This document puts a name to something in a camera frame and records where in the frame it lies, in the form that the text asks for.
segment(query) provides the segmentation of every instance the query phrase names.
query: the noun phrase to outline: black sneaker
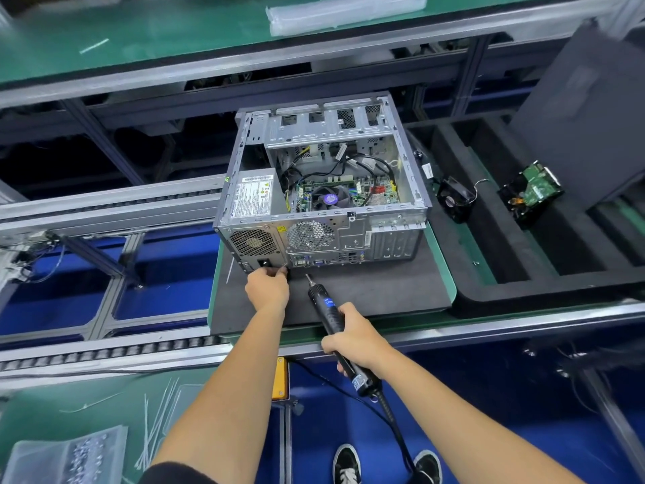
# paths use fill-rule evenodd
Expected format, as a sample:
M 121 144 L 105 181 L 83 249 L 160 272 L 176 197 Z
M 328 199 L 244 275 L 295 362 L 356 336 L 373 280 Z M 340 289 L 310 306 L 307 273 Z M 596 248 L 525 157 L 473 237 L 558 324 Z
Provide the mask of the black sneaker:
M 334 456 L 334 484 L 360 484 L 360 460 L 349 443 L 338 447 Z
M 420 451 L 414 460 L 414 469 L 417 474 L 415 482 L 427 479 L 428 484 L 441 484 L 441 464 L 436 453 L 430 450 Z

